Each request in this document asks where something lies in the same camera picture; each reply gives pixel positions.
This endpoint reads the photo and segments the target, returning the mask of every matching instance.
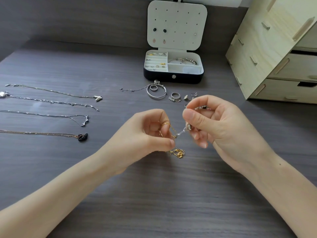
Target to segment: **desk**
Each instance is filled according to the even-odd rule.
[[[92,108],[30,100],[0,100],[1,110],[55,115],[89,115],[81,128],[69,119],[0,113],[1,129],[33,132],[87,132],[85,143],[56,136],[0,134],[0,209],[41,188],[96,152],[134,113],[163,108],[177,131],[184,127],[185,101],[149,98],[139,89],[146,50],[62,42],[28,43],[0,63],[1,90],[15,96],[87,103]],[[164,83],[168,94],[197,92],[236,104],[271,147],[317,184],[315,105],[246,101],[224,56],[202,54],[205,75],[198,85]],[[7,83],[102,95],[79,99]],[[232,170],[210,146],[197,147],[188,134],[176,140],[186,157],[155,152],[113,177],[74,209],[50,238],[295,237],[259,192]]]

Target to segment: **jewelry box lid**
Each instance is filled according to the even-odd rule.
[[[202,4],[154,0],[147,9],[151,47],[194,51],[203,38],[207,8]]]

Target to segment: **left hand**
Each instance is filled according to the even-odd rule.
[[[162,109],[136,113],[97,153],[110,158],[108,162],[113,172],[120,174],[129,165],[154,151],[169,151],[175,147],[169,124],[163,125],[169,122]]]

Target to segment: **jewelry box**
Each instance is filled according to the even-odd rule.
[[[202,4],[154,0],[149,4],[144,77],[161,82],[199,83],[204,75],[200,47],[207,18]]]

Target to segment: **forearm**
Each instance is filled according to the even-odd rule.
[[[113,173],[94,154],[36,192],[0,212],[0,237],[46,237],[90,192]]]
[[[276,156],[247,178],[299,238],[316,236],[317,188],[300,172]]]

